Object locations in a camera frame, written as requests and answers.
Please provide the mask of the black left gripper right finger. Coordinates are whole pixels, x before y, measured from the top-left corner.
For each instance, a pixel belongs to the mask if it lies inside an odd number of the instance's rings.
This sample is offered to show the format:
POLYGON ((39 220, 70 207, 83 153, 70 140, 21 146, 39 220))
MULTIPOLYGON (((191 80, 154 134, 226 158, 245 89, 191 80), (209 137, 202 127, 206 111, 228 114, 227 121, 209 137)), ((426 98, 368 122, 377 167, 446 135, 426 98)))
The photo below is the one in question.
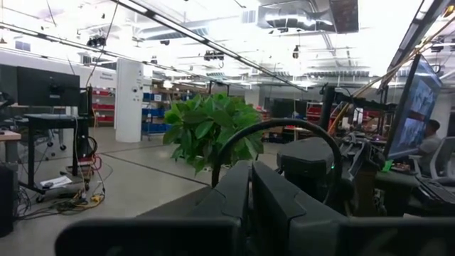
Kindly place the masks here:
POLYGON ((349 218, 260 161, 252 191, 274 256, 455 256, 455 218, 349 218))

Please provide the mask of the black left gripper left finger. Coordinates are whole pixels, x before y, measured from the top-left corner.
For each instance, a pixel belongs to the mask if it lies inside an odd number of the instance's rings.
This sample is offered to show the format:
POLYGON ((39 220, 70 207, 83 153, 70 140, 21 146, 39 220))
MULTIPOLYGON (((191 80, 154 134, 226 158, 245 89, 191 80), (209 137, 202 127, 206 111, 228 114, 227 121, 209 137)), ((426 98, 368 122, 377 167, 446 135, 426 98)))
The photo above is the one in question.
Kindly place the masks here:
POLYGON ((249 162, 237 162, 178 215, 73 223, 58 235, 55 256, 245 256, 249 172, 249 162))

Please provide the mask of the gray desk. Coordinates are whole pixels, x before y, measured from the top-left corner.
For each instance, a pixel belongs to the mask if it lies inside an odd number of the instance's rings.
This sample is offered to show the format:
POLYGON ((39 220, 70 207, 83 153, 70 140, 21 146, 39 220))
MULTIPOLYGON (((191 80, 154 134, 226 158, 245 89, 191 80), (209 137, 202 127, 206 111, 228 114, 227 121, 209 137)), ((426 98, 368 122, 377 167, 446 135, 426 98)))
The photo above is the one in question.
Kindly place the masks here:
POLYGON ((395 172, 379 172, 375 187, 384 194, 388 216, 402 217, 405 213, 421 217, 455 217, 455 206, 424 203, 417 195, 421 183, 415 176, 395 172))

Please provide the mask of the green leafy artificial plant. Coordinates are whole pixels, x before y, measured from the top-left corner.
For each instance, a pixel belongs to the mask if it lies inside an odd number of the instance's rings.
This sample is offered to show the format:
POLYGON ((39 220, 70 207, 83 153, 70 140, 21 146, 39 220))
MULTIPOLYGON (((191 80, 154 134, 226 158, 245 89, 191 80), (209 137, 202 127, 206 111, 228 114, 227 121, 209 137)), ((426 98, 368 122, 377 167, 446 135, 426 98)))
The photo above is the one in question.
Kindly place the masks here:
POLYGON ((170 129, 163 143, 175 144, 171 158, 185 160, 198 174, 213 166, 231 136, 261 120, 261 114, 241 97, 196 95, 173 102, 165 112, 164 121, 170 129))

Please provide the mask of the person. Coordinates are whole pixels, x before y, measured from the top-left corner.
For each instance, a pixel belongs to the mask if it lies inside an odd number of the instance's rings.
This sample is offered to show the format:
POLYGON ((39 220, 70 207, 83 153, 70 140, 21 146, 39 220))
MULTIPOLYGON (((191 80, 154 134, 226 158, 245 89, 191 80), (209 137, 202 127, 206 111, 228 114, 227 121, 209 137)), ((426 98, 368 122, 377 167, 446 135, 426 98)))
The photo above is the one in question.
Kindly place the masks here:
POLYGON ((437 135, 440 123, 435 119, 430 119, 425 127, 422 143, 419 145, 417 154, 420 156, 418 161, 420 171, 424 176, 431 176, 430 163, 435 151, 441 144, 441 138, 437 135))

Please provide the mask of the rack of blue bins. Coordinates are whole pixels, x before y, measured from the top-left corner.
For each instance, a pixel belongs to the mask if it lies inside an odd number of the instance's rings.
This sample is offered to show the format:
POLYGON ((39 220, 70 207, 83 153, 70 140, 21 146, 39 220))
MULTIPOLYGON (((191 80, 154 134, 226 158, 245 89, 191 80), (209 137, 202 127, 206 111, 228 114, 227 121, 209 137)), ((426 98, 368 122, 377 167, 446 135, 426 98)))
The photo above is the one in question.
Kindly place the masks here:
POLYGON ((150 137, 152 134, 164 134, 171 125, 165 121, 165 114, 171 109, 169 94, 145 92, 141 104, 141 133, 150 137))

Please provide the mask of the large tilted display screen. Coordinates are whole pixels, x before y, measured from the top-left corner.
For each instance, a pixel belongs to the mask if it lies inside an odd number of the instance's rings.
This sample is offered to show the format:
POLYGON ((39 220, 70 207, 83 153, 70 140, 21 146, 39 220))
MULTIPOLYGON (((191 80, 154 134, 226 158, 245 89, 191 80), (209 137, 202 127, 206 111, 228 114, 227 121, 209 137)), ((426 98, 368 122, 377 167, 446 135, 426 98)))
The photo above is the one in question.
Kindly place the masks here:
POLYGON ((384 148, 387 160, 418 151, 441 87, 441 80, 424 56, 416 55, 384 148))

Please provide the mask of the gray office chair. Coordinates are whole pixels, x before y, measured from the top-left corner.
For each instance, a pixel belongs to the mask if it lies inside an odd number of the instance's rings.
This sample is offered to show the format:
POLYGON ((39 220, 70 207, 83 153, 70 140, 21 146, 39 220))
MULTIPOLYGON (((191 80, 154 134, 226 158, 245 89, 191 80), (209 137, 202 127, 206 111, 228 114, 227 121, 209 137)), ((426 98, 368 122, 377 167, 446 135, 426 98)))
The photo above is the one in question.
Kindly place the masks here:
POLYGON ((455 164, 452 163, 454 152, 455 137, 445 137, 434 152, 430 163, 432 179, 443 186, 455 187, 455 164))

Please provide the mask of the white round pillar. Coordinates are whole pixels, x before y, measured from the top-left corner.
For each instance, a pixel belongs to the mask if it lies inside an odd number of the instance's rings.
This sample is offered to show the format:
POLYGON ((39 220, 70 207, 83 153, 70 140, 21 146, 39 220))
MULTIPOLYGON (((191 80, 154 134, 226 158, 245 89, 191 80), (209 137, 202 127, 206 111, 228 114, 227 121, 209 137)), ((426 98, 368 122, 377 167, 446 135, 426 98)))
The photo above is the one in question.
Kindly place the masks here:
POLYGON ((114 106, 115 139, 118 142, 141 141, 141 104, 143 64, 119 58, 114 106))

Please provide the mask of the white paper sheet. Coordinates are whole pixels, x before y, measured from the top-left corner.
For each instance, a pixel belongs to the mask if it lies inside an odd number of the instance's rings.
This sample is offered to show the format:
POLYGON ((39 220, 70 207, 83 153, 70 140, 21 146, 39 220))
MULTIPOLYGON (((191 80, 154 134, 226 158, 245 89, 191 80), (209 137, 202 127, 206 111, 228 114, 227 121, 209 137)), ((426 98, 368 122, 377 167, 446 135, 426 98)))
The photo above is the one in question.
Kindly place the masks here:
POLYGON ((47 181, 41 181, 40 185, 41 185, 42 189, 50 190, 50 189, 66 186, 72 182, 73 181, 70 178, 68 178, 67 176, 59 176, 57 178, 53 178, 53 179, 50 179, 47 181))

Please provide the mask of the rack of red bins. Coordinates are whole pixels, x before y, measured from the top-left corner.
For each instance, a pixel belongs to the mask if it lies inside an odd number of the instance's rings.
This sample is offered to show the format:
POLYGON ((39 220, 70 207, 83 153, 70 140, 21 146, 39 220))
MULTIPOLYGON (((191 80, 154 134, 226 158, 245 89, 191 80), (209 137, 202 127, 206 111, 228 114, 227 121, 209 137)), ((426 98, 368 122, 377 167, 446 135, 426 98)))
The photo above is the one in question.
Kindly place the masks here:
POLYGON ((114 126, 115 109, 114 88, 95 87, 92 91, 92 108, 97 118, 98 126, 114 126))

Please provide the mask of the black box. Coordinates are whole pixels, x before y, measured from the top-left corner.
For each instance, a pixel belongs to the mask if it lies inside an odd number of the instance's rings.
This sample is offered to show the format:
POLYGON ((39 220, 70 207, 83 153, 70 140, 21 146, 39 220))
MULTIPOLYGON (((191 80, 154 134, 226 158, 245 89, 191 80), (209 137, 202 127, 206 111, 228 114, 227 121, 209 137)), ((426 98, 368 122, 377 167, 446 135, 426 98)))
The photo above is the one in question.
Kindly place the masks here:
POLYGON ((0 238, 14 229, 14 173, 0 166, 0 238))

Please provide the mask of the black computer monitor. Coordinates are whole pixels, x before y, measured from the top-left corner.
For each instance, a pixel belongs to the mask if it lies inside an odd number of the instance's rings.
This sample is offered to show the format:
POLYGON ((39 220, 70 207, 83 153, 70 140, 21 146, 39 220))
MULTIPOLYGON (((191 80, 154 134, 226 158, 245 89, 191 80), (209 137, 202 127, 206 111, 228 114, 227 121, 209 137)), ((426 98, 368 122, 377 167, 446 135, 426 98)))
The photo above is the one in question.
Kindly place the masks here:
POLYGON ((77 107, 80 77, 48 70, 17 67, 19 105, 77 107))

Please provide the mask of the light wooden table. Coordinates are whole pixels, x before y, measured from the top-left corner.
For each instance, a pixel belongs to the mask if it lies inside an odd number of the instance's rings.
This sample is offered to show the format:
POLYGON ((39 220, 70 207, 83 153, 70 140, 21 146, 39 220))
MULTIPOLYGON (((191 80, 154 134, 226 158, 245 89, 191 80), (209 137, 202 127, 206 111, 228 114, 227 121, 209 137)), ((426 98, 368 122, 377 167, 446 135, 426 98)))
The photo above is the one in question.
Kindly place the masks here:
POLYGON ((9 164, 17 164, 18 157, 18 143, 21 140, 21 135, 9 130, 0 131, 0 142, 4 143, 5 147, 5 160, 9 164))

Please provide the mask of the black aluminium rig frame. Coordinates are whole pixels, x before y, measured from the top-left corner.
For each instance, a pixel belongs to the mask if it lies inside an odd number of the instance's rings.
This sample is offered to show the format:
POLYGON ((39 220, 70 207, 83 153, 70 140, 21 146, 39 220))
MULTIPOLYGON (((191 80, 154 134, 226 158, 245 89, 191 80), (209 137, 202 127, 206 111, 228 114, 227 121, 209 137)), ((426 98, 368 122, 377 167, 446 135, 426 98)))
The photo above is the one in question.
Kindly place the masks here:
MULTIPOLYGON (((236 61, 238 61, 238 62, 240 62, 242 64, 245 64, 248 67, 254 68, 255 70, 258 70, 258 71, 270 76, 271 78, 273 78, 275 80, 279 80, 279 81, 282 82, 283 85, 295 87, 298 90, 305 91, 303 89, 304 87, 298 86, 297 84, 292 83, 290 80, 284 79, 283 77, 280 77, 280 76, 276 75, 271 70, 268 70, 268 69, 262 67, 261 65, 253 63, 251 60, 242 57, 241 55, 229 50, 228 48, 226 48, 224 46, 221 46, 220 44, 216 43, 215 41, 210 40, 209 38, 206 38, 204 36, 200 36, 197 33, 192 32, 190 29, 173 22, 171 19, 166 18, 165 16, 162 16, 161 14, 158 14, 158 13, 152 11, 151 9, 145 8, 145 12, 142 13, 138 9, 125 4, 127 2, 131 2, 132 4, 138 4, 137 2, 134 2, 132 0, 127 0, 125 2, 120 1, 120 0, 112 0, 112 1, 116 3, 116 6, 114 8, 114 14, 112 16, 112 21, 109 24, 109 29, 108 29, 108 33, 107 34, 110 33, 110 29, 112 27, 114 16, 115 16, 115 14, 117 12, 118 6, 120 5, 121 7, 129 9, 130 11, 132 10, 132 11, 134 11, 137 14, 141 14, 142 16, 150 18, 152 21, 158 21, 158 23, 160 23, 161 25, 165 25, 166 27, 171 28, 175 32, 180 33, 180 34, 182 34, 184 36, 187 36, 191 40, 198 42, 199 44, 208 46, 209 48, 212 48, 213 50, 217 50, 217 51, 223 53, 224 55, 226 55, 226 56, 228 56, 228 57, 230 57, 230 58, 232 58, 232 59, 234 59, 234 60, 236 60, 236 61)), ((423 52, 422 49, 427 44, 429 44, 429 42, 431 40, 433 40, 434 37, 438 36, 446 27, 448 27, 453 22, 455 22, 455 17, 453 17, 452 19, 447 21, 431 37, 428 37, 417 49, 414 50, 414 52, 412 52, 412 54, 410 54, 408 57, 406 57, 401 63, 398 63, 394 68, 392 68, 390 71, 388 71, 382 77, 379 77, 376 80, 373 80, 370 84, 365 85, 364 88, 361 89, 361 90, 364 90, 364 89, 366 90, 369 87, 371 87, 372 84, 374 84, 377 81, 383 79, 384 77, 391 76, 391 74, 393 72, 395 72, 398 68, 401 68, 401 66, 404 65, 404 63, 406 63, 412 56, 416 55, 416 53, 418 53, 418 52, 423 52)), ((114 57, 114 58, 123 58, 123 59, 127 59, 127 60, 133 60, 133 61, 136 61, 136 62, 141 62, 143 64, 151 65, 151 66, 154 66, 154 67, 156 67, 158 69, 162 69, 162 70, 170 70, 170 71, 173 71, 173 72, 176 72, 176 73, 183 73, 183 74, 186 74, 186 75, 192 75, 192 76, 200 77, 200 78, 203 78, 203 79, 206 79, 206 80, 209 80, 209 81, 223 82, 221 80, 215 80, 214 78, 210 78, 210 77, 207 77, 207 76, 204 76, 204 75, 195 74, 195 73, 192 73, 192 72, 189 72, 189 71, 187 72, 185 70, 179 70, 179 69, 173 68, 171 66, 158 65, 158 64, 153 64, 151 62, 147 62, 145 60, 142 61, 142 60, 139 60, 139 59, 130 58, 127 55, 121 55, 119 53, 115 53, 115 52, 112 52, 112 51, 104 50, 104 48, 87 46, 85 44, 76 43, 75 41, 69 41, 69 40, 61 38, 61 37, 52 36, 50 34, 33 31, 31 29, 28 29, 28 28, 22 28, 22 27, 19 27, 19 26, 12 25, 10 23, 5 23, 4 21, 0 21, 0 30, 7 30, 7 31, 14 32, 14 33, 21 33, 21 34, 26 35, 26 36, 39 38, 39 39, 47 40, 47 41, 50 41, 50 42, 56 42, 56 43, 59 43, 59 44, 65 45, 65 46, 71 46, 71 47, 78 48, 78 49, 85 49, 85 50, 88 50, 88 51, 91 51, 91 52, 94 52, 94 53, 100 53, 100 56, 98 58, 101 58, 102 55, 108 55, 108 56, 111 56, 111 57, 114 57)))

